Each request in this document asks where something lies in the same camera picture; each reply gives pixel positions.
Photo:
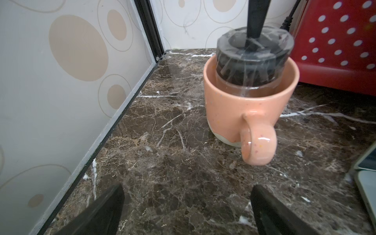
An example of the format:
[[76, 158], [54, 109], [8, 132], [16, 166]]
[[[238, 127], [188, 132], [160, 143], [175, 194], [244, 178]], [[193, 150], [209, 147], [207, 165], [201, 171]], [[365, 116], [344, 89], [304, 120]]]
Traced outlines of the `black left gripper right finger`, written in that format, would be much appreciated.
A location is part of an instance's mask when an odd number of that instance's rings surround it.
[[255, 185], [250, 199], [260, 235], [318, 234], [263, 186]]

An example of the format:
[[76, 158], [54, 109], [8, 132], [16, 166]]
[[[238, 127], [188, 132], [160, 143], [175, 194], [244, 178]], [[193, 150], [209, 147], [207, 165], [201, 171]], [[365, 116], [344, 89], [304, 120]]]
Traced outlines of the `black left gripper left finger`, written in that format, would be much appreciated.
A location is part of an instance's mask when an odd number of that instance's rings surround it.
[[57, 234], [115, 235], [118, 231], [123, 203], [123, 187], [121, 184], [114, 185]]

